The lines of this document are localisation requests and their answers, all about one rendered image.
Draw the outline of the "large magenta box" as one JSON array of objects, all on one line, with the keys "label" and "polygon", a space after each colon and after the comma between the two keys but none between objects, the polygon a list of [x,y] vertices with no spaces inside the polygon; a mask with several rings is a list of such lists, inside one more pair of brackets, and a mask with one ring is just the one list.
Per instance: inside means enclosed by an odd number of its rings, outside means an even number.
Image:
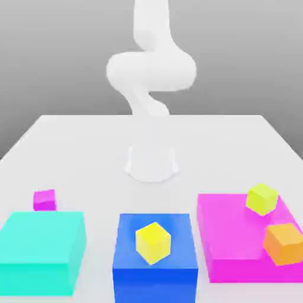
[{"label": "large magenta box", "polygon": [[303,262],[276,266],[263,248],[266,227],[296,221],[282,198],[264,217],[246,194],[199,194],[196,216],[211,283],[303,283]]}]

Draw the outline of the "large cyan box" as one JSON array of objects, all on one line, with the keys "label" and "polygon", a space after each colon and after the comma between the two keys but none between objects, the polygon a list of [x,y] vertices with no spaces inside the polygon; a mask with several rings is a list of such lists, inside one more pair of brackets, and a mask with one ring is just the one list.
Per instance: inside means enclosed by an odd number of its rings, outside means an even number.
[{"label": "large cyan box", "polygon": [[14,211],[0,229],[0,296],[71,296],[86,248],[79,211]]}]

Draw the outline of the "small orange cube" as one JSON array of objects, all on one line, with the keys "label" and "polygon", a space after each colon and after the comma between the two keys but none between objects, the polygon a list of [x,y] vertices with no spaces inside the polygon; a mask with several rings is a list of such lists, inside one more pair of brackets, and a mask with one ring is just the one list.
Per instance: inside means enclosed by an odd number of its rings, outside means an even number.
[{"label": "small orange cube", "polygon": [[303,262],[303,234],[293,223],[267,226],[263,248],[276,266]]}]

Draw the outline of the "small lime yellow cube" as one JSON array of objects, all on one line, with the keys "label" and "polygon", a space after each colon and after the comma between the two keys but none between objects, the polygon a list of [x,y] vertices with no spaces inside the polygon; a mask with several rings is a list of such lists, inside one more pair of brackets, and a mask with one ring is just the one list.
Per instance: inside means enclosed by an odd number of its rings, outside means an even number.
[{"label": "small lime yellow cube", "polygon": [[260,216],[265,216],[276,208],[277,201],[277,190],[263,183],[259,183],[249,189],[246,207]]}]

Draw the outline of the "large blue box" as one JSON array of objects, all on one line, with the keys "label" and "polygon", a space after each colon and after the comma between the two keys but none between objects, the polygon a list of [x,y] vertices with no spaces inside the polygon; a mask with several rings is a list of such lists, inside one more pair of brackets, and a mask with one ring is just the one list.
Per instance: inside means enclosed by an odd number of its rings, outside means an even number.
[{"label": "large blue box", "polygon": [[[171,236],[170,255],[149,265],[136,230],[157,222]],[[112,264],[115,303],[196,303],[198,262],[189,214],[121,214]]]}]

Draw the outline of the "small magenta cube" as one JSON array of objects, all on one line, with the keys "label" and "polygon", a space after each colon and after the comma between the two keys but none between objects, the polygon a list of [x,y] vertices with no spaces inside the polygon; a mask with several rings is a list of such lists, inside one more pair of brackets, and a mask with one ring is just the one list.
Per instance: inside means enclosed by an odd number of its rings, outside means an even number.
[{"label": "small magenta cube", "polygon": [[35,191],[33,195],[33,209],[35,211],[56,211],[55,190]]}]

